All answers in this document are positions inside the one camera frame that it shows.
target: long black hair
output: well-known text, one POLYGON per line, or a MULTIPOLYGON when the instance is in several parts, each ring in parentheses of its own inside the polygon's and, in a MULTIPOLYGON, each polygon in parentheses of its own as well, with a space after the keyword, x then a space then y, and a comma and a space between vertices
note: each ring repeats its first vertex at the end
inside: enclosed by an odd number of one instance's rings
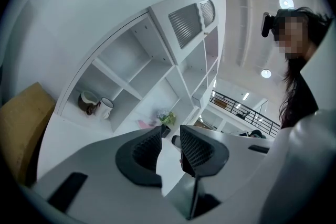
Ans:
MULTIPOLYGON (((285 21, 285 17, 303 17, 308 22, 308 38, 316 46, 319 46, 326 35, 331 18, 327 15, 315 14, 310 8, 301 7, 298 9, 281 9, 275 17, 272 33, 275 40, 279 37, 279 28, 285 21)), ((299 56, 290 57, 286 54, 288 69, 285 73, 286 83, 285 99, 280 106, 281 128, 293 127, 301 118, 314 113, 318 106, 309 90, 306 82, 300 74, 305 66, 306 60, 299 56)))

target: cabinet vent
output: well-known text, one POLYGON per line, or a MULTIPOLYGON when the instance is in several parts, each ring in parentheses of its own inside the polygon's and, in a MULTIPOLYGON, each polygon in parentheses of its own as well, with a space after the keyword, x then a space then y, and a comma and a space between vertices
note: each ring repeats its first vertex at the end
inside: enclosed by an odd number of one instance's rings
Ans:
POLYGON ((181 49, 202 30, 196 4, 176 10, 170 13, 168 17, 181 49))
POLYGON ((204 25, 205 27, 207 27, 215 19, 215 7, 210 0, 201 1, 200 4, 201 4, 202 16, 204 19, 204 25))

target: metal railing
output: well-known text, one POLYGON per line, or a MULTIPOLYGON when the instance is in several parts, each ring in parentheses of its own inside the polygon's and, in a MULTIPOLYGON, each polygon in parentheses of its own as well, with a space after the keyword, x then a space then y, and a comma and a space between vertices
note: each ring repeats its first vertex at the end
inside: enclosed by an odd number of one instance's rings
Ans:
POLYGON ((280 130, 279 124, 249 108, 248 106, 245 106, 242 103, 239 103, 219 92, 212 92, 210 96, 210 102, 221 107, 222 109, 229 111, 230 113, 252 124, 257 129, 272 137, 275 137, 280 130))

